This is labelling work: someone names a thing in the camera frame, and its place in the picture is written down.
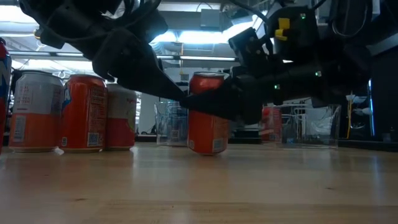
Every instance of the yellow clip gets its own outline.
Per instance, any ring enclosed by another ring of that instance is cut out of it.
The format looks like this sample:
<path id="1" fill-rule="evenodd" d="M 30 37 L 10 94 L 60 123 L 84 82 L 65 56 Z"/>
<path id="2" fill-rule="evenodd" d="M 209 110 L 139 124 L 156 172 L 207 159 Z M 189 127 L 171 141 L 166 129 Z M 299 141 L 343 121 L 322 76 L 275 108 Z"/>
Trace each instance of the yellow clip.
<path id="1" fill-rule="evenodd" d="M 290 29 L 290 19 L 289 18 L 279 18 L 279 28 L 280 29 Z"/>
<path id="2" fill-rule="evenodd" d="M 287 37 L 284 36 L 283 29 L 275 30 L 275 38 L 283 41 L 287 40 Z"/>

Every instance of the wooden table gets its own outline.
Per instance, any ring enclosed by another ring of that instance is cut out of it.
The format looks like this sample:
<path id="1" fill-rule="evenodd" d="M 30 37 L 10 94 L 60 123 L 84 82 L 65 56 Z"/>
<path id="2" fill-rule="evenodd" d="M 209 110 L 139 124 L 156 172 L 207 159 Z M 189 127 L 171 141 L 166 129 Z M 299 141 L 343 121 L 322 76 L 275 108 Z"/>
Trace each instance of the wooden table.
<path id="1" fill-rule="evenodd" d="M 7 152 L 0 223 L 398 223 L 398 154 L 231 145 L 205 157 L 148 143 Z"/>

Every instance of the transparent bin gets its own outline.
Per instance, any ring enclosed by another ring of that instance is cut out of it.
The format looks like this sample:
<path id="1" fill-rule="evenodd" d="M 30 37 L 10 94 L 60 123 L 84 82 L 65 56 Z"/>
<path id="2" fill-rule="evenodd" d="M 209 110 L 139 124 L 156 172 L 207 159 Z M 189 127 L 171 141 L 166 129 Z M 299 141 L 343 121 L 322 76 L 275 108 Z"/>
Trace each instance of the transparent bin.
<path id="1" fill-rule="evenodd" d="M 280 105 L 263 109 L 262 142 L 291 149 L 337 149 L 340 105 Z"/>
<path id="2" fill-rule="evenodd" d="M 156 143 L 162 146 L 187 146 L 188 110 L 178 102 L 155 103 Z"/>

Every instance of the table surface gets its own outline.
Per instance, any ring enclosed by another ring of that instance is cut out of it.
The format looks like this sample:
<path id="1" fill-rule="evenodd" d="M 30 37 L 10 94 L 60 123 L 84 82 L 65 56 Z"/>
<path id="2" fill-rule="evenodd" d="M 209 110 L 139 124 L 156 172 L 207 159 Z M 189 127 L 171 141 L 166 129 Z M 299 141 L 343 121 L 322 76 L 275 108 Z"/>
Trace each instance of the table surface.
<path id="1" fill-rule="evenodd" d="M 230 145 L 218 156 L 3 153 L 0 223 L 398 223 L 398 154 Z"/>

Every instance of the white can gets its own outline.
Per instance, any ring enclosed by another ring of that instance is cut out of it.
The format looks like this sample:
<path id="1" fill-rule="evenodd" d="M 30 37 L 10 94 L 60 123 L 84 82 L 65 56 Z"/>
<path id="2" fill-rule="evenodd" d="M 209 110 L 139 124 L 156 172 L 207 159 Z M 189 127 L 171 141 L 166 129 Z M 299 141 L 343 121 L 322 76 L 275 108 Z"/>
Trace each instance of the white can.
<path id="1" fill-rule="evenodd" d="M 118 84 L 108 84 L 107 150 L 129 150 L 135 143 L 137 94 Z"/>
<path id="2" fill-rule="evenodd" d="M 16 83 L 9 147 L 17 152 L 52 151 L 58 145 L 62 80 L 26 72 Z"/>

